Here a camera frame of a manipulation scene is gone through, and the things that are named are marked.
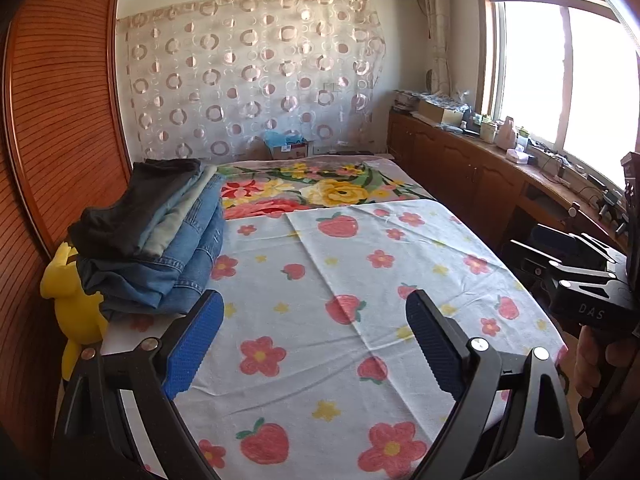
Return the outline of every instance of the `cardboard box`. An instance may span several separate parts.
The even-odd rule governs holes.
[[[420,103],[418,104],[418,113],[436,123],[450,124],[451,126],[457,127],[460,127],[463,115],[462,112],[447,110],[446,108],[439,107],[423,100],[420,100]]]
[[[287,144],[277,148],[269,148],[273,160],[293,160],[296,158],[305,158],[308,156],[308,142],[300,142],[299,144]]]

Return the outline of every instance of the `circle pattern curtain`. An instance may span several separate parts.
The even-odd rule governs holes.
[[[265,130],[369,140],[385,54],[369,0],[201,0],[120,21],[145,158],[241,160]]]

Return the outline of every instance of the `metal screw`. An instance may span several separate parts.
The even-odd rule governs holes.
[[[533,355],[535,355],[541,361],[546,361],[549,359],[549,352],[546,349],[542,348],[542,346],[536,346],[533,349]]]
[[[85,361],[88,361],[89,359],[93,359],[95,357],[95,348],[85,348],[84,350],[82,350],[82,353],[80,354],[80,356]]]
[[[158,339],[156,339],[155,337],[148,337],[142,343],[140,343],[140,348],[147,352],[151,352],[152,350],[158,348],[158,344]]]
[[[471,348],[478,352],[484,352],[489,348],[489,343],[481,337],[476,337],[475,339],[471,340]]]

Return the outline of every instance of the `wooden desk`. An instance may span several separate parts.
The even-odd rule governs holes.
[[[540,168],[507,160],[505,151],[494,144],[444,132],[392,112],[388,148],[412,178],[495,251],[518,231],[514,223],[522,223],[522,212],[533,223],[571,231],[568,209],[577,202],[580,211],[594,222],[594,226],[588,222],[587,228],[596,229],[590,234],[598,233],[596,237],[604,237],[605,243],[626,252],[626,235],[616,238],[614,229],[600,221],[587,200],[551,181]]]

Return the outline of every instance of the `wooden wardrobe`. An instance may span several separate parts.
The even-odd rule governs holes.
[[[0,424],[45,472],[65,338],[42,273],[130,165],[114,76],[116,0],[24,0],[0,32]]]

